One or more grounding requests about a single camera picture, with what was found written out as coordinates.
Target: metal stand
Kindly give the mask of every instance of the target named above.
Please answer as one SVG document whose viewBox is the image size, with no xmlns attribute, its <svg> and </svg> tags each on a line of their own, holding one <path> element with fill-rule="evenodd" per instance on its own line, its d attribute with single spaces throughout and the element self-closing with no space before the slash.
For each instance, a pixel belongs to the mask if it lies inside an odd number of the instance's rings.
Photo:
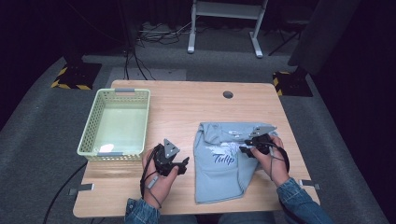
<svg viewBox="0 0 396 224">
<path fill-rule="evenodd" d="M 227 3 L 213 3 L 213 2 L 200 2 L 193 0 L 191 9 L 191 31 L 188 53 L 195 51 L 195 20 L 196 16 L 212 16 L 212 17 L 226 17 L 226 18 L 239 18 L 248 20 L 257 20 L 254 32 L 249 32 L 251 43 L 253 44 L 254 51 L 258 58 L 262 58 L 262 49 L 257 41 L 257 34 L 262 25 L 262 17 L 264 16 L 265 8 L 268 0 L 263 0 L 261 6 L 246 6 Z"/>
</svg>

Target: basket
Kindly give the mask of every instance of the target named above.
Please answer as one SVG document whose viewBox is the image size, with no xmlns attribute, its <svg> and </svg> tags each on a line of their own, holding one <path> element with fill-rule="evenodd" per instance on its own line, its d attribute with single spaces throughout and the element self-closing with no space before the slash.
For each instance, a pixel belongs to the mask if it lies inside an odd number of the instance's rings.
<svg viewBox="0 0 396 224">
<path fill-rule="evenodd" d="M 141 161 L 150 91 L 101 89 L 96 93 L 78 145 L 88 161 Z"/>
</svg>

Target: person's left hand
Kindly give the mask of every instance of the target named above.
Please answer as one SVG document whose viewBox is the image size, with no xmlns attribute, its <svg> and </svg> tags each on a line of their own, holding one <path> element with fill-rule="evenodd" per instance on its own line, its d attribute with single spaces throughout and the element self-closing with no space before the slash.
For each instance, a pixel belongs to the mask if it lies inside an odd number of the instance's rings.
<svg viewBox="0 0 396 224">
<path fill-rule="evenodd" d="M 145 200 L 146 203 L 150 204 L 156 209 L 159 209 L 161 207 L 161 204 L 163 204 L 163 201 L 165 201 L 166 197 L 168 196 L 172 184 L 177 177 L 178 166 L 175 166 L 168 176 L 160 175 L 158 172 L 156 172 L 154 160 L 148 161 L 151 152 L 152 149 L 147 151 L 146 154 L 143 156 L 143 160 L 142 160 L 143 169 L 146 167 L 146 164 L 149 162 L 149 166 L 145 178 L 148 175 L 152 174 L 153 172 L 155 172 L 155 174 L 148 177 L 148 179 L 145 182 L 145 186 L 147 187 L 155 176 L 158 176 L 158 179 L 157 182 L 154 184 L 154 186 L 151 188 L 150 190 L 151 193 L 149 192 L 149 189 L 145 188 L 145 195 L 143 200 Z"/>
</svg>

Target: denim sleeve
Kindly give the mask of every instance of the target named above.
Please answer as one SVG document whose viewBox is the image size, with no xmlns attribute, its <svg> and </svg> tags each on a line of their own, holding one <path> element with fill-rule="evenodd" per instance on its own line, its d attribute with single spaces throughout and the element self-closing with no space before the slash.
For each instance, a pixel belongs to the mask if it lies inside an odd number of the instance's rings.
<svg viewBox="0 0 396 224">
<path fill-rule="evenodd" d="M 146 203 L 143 199 L 136 201 L 128 199 L 125 212 L 125 223 L 134 224 L 154 224 L 158 223 L 160 218 L 160 211 Z"/>
<path fill-rule="evenodd" d="M 306 191 L 290 178 L 276 190 L 280 201 L 305 223 L 333 223 L 323 209 Z"/>
</svg>

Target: folded shirt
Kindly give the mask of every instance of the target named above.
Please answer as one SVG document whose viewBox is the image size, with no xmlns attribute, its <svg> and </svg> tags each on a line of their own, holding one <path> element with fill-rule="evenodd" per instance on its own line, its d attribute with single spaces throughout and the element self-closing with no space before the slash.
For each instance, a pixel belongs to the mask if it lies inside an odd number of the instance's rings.
<svg viewBox="0 0 396 224">
<path fill-rule="evenodd" d="M 194 141 L 197 203 L 217 203 L 244 195 L 258 161 L 242 153 L 239 147 L 245 147 L 245 140 L 250 140 L 249 135 L 260 126 L 274 127 L 259 122 L 200 124 Z"/>
</svg>

